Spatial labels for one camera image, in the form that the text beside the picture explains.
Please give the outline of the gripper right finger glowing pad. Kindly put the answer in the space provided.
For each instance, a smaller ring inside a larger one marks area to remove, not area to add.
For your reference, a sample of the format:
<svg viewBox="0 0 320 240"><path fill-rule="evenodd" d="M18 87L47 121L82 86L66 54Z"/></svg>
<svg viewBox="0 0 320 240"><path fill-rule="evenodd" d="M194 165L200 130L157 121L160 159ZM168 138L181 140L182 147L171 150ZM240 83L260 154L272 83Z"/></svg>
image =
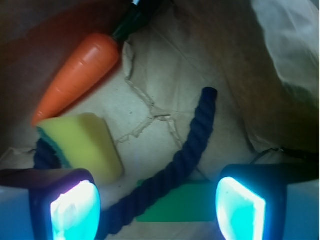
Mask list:
<svg viewBox="0 0 320 240"><path fill-rule="evenodd" d="M231 164L216 188L216 217L227 240L318 240L319 167Z"/></svg>

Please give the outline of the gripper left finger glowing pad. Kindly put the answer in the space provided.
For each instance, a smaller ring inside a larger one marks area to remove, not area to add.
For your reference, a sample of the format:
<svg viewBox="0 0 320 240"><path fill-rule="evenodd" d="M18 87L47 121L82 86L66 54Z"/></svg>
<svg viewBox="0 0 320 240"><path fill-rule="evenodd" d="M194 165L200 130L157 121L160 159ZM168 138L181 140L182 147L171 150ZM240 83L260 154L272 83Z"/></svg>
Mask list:
<svg viewBox="0 0 320 240"><path fill-rule="evenodd" d="M101 200L85 169L0 172L2 240L93 240Z"/></svg>

